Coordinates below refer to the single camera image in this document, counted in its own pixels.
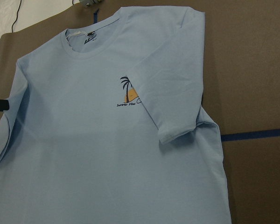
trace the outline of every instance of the palm tree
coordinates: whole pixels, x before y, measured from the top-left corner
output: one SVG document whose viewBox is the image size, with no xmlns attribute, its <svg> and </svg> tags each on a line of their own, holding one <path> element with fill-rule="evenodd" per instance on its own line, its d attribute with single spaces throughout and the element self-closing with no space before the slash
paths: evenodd
<svg viewBox="0 0 280 224">
<path fill-rule="evenodd" d="M 126 86 L 126 102 L 128 103 L 129 102 L 129 96 L 128 96 L 128 94 L 127 94 L 127 92 L 128 92 L 128 86 L 129 86 L 129 83 L 131 83 L 130 82 L 130 80 L 129 80 L 129 78 L 128 77 L 126 77 L 126 76 L 124 76 L 124 77 L 121 77 L 120 79 L 124 79 L 121 83 L 123 83 L 123 82 L 125 82 L 125 84 L 123 85 L 123 89 L 125 89 L 125 86 Z"/>
</svg>

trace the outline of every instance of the crew neck collar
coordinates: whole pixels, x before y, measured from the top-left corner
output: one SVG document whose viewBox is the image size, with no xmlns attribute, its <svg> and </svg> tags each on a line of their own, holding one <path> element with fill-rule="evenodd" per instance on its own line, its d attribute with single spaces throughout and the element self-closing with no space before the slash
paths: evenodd
<svg viewBox="0 0 280 224">
<path fill-rule="evenodd" d="M 69 45 L 69 43 L 67 42 L 66 35 L 68 35 L 69 33 L 74 33 L 76 31 L 84 31 L 86 33 L 90 33 L 92 31 L 98 30 L 102 27 L 108 26 L 109 24 L 114 23 L 114 22 L 118 22 L 118 25 L 116 26 L 116 29 L 114 30 L 113 34 L 106 41 L 104 41 L 99 47 L 95 48 L 94 50 L 91 50 L 88 52 L 83 52 L 83 53 L 77 52 L 77 51 L 74 51 L 71 48 L 71 46 Z M 90 26 L 83 27 L 83 28 L 77 28 L 77 29 L 67 28 L 60 33 L 60 40 L 61 40 L 62 47 L 66 51 L 66 53 L 73 58 L 86 59 L 86 58 L 93 57 L 93 56 L 97 55 L 98 53 L 102 52 L 103 50 L 105 50 L 106 48 L 108 48 L 110 46 L 110 44 L 112 44 L 112 42 L 117 38 L 117 36 L 122 31 L 125 22 L 126 22 L 126 15 L 123 14 L 123 7 L 121 7 L 112 16 L 110 16 L 107 19 L 102 20 L 100 22 L 94 23 Z"/>
</svg>

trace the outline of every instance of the t-shirt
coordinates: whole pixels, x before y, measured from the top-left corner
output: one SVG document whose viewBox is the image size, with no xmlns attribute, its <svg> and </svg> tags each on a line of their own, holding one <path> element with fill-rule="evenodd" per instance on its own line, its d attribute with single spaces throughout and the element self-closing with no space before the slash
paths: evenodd
<svg viewBox="0 0 280 224">
<path fill-rule="evenodd" d="M 204 13 L 121 7 L 19 58 L 0 224 L 230 224 L 203 48 Z"/>
</svg>

